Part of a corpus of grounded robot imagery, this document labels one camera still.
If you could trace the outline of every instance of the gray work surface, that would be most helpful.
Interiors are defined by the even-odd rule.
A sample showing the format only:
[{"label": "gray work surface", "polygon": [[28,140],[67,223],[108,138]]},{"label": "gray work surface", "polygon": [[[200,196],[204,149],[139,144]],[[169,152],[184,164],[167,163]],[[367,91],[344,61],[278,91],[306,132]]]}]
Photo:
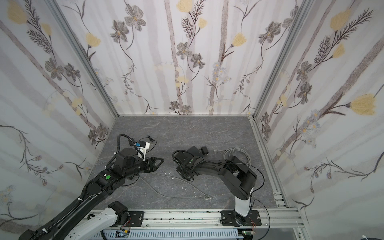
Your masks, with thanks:
[{"label": "gray work surface", "polygon": [[[218,150],[230,147],[241,147],[251,156],[252,164],[265,177],[264,186],[253,193],[252,199],[258,199],[267,208],[277,208],[273,198],[272,188],[265,171],[250,122],[247,117],[118,117],[100,154],[99,160],[90,175],[90,179],[102,171],[106,163],[116,151],[116,138],[124,133],[135,141],[150,135],[157,140],[156,147],[147,153],[146,157],[160,157],[164,163],[156,171],[158,174],[176,176],[177,164],[172,160],[172,153],[176,150],[188,150],[195,145],[197,148],[207,146],[209,154],[204,157],[209,161],[222,159],[223,152]],[[129,147],[128,140],[121,137],[121,149]],[[241,161],[246,162],[243,153],[235,153]],[[261,186],[263,178],[257,175],[256,187]],[[203,195],[193,187],[178,179],[171,179],[151,173],[141,173],[154,189],[169,197],[202,197]],[[114,201],[120,201],[129,209],[231,209],[235,206],[235,197],[218,177],[199,175],[190,182],[210,199],[169,199],[159,196],[141,179],[131,186],[120,187],[95,209],[104,209]],[[263,208],[255,201],[254,208]]]}]

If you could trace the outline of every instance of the floral wallpaper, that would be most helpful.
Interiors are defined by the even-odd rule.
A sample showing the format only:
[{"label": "floral wallpaper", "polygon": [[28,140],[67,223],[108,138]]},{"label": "floral wallpaper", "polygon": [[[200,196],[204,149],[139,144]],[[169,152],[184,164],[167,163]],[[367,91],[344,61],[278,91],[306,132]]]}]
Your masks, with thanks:
[{"label": "floral wallpaper", "polygon": [[119,114],[153,115],[253,114],[301,3],[57,2]]},{"label": "floral wallpaper", "polygon": [[0,235],[17,239],[78,196],[114,117],[44,2],[0,6]]},{"label": "floral wallpaper", "polygon": [[311,238],[383,238],[384,3],[315,1],[257,124]]}]

